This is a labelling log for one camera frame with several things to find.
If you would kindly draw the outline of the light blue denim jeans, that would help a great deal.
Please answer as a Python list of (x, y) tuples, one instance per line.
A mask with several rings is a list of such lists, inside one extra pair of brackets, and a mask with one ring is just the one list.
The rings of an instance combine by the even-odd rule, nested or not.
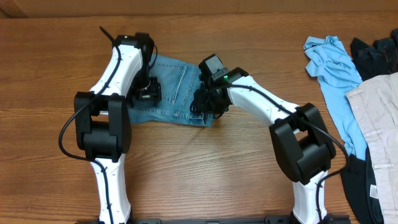
[(212, 115), (193, 114), (190, 111), (194, 92), (201, 85), (198, 66), (156, 54), (152, 55), (151, 62), (155, 65), (150, 70), (150, 76), (158, 79), (162, 98), (158, 103), (133, 101), (128, 108), (130, 122), (160, 121), (210, 127), (214, 121)]

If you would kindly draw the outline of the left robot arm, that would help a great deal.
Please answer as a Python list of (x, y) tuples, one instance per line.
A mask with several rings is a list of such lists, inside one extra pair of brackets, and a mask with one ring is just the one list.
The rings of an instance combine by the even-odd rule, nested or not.
[(134, 100), (158, 103), (161, 87), (149, 75), (156, 57), (149, 34), (110, 38), (112, 57), (90, 91), (74, 98), (76, 141), (96, 177), (100, 200), (97, 223), (132, 223), (124, 162), (131, 146), (128, 106)]

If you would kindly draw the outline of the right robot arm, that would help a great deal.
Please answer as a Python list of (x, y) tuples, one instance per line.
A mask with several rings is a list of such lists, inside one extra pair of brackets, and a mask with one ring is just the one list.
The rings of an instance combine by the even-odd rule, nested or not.
[(324, 203), (324, 186), (336, 151), (319, 110), (311, 103), (289, 103), (260, 86), (242, 68), (229, 70), (215, 55), (198, 66), (200, 88), (192, 113), (220, 118), (234, 105), (269, 128), (276, 161), (293, 183), (291, 215), (267, 217), (266, 222), (333, 223)]

